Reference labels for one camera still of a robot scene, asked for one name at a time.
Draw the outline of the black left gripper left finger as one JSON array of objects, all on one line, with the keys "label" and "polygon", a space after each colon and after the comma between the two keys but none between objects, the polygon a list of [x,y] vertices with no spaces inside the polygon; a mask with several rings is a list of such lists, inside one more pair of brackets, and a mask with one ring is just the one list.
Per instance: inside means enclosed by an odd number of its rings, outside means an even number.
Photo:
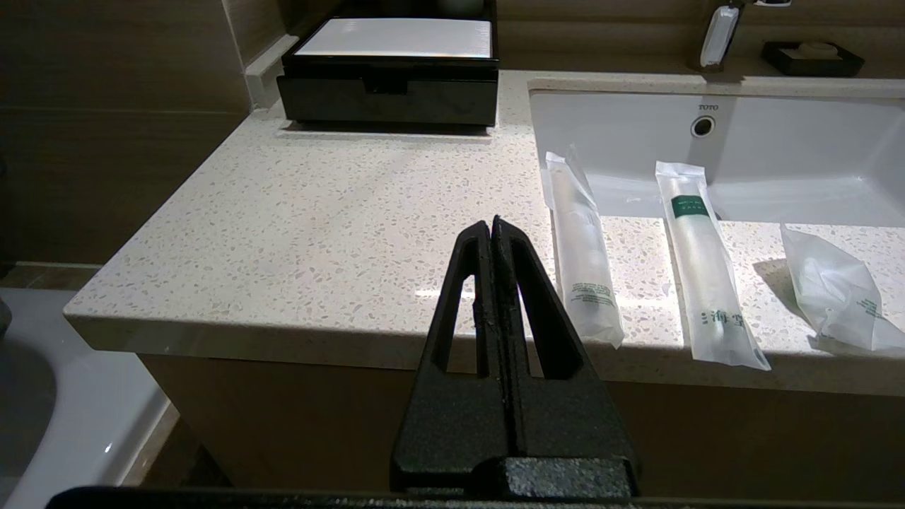
[{"label": "black left gripper left finger", "polygon": [[[477,375],[448,365],[465,280],[473,277]],[[469,491],[472,473],[508,454],[508,424],[495,303],[491,233],[480,221],[462,230],[434,310],[413,390],[391,455],[391,486],[401,491]]]}]

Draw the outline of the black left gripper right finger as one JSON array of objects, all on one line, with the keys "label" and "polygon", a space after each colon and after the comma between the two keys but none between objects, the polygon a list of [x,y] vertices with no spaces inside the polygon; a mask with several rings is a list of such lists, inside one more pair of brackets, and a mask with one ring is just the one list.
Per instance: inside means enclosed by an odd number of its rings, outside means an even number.
[{"label": "black left gripper right finger", "polygon": [[489,464],[508,498],[633,498],[634,451],[527,235],[491,234],[505,362],[508,453]]}]

